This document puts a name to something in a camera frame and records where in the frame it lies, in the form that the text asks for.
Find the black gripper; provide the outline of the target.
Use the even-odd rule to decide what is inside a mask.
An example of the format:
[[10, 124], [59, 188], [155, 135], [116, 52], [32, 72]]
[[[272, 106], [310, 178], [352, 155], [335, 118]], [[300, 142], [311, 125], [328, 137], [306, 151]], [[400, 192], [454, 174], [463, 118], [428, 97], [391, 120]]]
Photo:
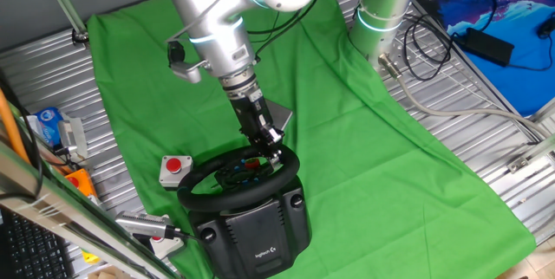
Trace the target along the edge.
[[273, 119], [260, 88], [236, 88], [228, 91], [241, 133], [257, 152], [266, 157], [274, 170], [280, 164], [284, 133], [273, 126]]

